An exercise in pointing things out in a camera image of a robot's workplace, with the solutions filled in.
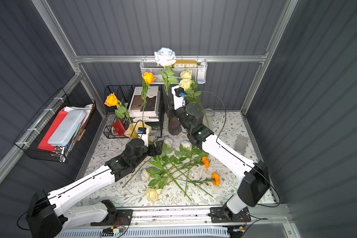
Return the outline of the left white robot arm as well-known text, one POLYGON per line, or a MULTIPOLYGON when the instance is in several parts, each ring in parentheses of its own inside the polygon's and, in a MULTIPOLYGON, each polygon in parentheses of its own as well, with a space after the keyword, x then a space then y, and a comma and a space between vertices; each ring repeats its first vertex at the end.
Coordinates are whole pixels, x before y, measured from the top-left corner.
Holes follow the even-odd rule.
POLYGON ((135 172, 146 157, 161 155, 163 145, 162 140, 148 145, 140 138, 132 139, 120 155, 89 175, 51 192, 41 190, 35 193, 25 216, 32 237, 54 238, 60 232, 80 225, 108 226, 122 221, 110 200, 79 208, 73 206, 93 192, 135 172))

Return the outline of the grey packet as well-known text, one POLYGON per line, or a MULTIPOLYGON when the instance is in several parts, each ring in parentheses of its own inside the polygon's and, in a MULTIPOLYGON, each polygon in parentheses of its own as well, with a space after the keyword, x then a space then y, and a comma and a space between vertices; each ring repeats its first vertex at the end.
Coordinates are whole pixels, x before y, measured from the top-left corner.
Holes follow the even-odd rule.
POLYGON ((249 138, 243 135, 238 135, 236 142, 235 142, 235 146, 234 149, 239 152, 241 155, 245 155, 246 153, 246 149, 248 146, 248 142, 249 142, 249 138))

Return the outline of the pale blue rose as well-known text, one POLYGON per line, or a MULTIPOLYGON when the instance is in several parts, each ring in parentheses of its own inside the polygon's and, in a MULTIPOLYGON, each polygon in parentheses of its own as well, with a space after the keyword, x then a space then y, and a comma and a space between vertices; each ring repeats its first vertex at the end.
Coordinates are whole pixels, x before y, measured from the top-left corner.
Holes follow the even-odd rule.
POLYGON ((176 62, 176 54, 169 48, 161 48, 157 52, 154 52, 154 55, 156 63, 163 67, 160 70, 160 74, 163 79, 165 92, 168 95, 170 85, 177 83, 177 78, 174 76, 175 73, 172 69, 172 65, 176 62))

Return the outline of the red leather wallet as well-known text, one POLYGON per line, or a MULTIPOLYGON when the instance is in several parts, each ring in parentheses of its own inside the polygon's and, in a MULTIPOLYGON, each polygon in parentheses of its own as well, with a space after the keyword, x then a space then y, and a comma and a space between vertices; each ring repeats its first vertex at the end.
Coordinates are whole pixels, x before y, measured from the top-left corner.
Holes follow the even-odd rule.
POLYGON ((117 136, 124 136, 126 128, 122 120, 115 120, 112 124, 112 134, 117 136))

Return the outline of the orange rose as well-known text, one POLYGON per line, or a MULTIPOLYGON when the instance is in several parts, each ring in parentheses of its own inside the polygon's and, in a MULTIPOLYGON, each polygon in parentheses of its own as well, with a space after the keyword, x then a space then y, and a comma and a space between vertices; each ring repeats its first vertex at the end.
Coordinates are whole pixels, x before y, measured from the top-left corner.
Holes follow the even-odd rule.
POLYGON ((144 110, 145 110, 145 106, 147 104, 147 94, 148 94, 148 90, 150 88, 150 84, 156 79, 155 76, 150 73, 150 72, 145 72, 142 75, 143 78, 143 83, 142 83, 142 93, 141 93, 141 98, 143 100, 143 103, 141 105, 141 109, 142 109, 142 120, 144 120, 144 110))
POLYGON ((129 124, 132 120, 129 115, 129 111, 126 106, 116 97, 114 93, 111 93, 105 100, 104 104, 108 107, 116 107, 115 113, 119 119, 125 119, 129 124))

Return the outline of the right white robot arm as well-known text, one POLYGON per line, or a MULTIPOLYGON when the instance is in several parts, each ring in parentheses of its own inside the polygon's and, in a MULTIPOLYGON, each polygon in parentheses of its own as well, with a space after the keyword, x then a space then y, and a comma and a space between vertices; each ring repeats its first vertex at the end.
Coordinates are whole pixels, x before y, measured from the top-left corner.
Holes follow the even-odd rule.
POLYGON ((186 130, 190 143, 222 162, 241 182, 237 193, 223 206, 224 217, 230 220, 248 206, 256 206, 270 188, 266 164, 255 163, 222 142, 203 124, 198 104, 174 106, 174 115, 186 130))

